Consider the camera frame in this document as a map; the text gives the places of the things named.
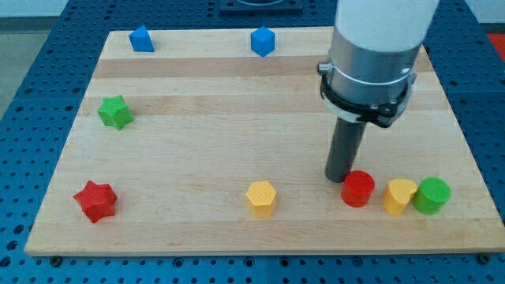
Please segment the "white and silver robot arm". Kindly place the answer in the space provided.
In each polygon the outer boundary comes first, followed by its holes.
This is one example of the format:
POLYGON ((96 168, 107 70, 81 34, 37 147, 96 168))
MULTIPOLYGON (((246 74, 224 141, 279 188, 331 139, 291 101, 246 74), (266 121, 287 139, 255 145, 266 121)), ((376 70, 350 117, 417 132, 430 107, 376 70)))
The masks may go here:
POLYGON ((438 0, 339 0, 327 61, 318 65, 327 107, 350 123, 387 128, 402 115, 413 66, 438 0))

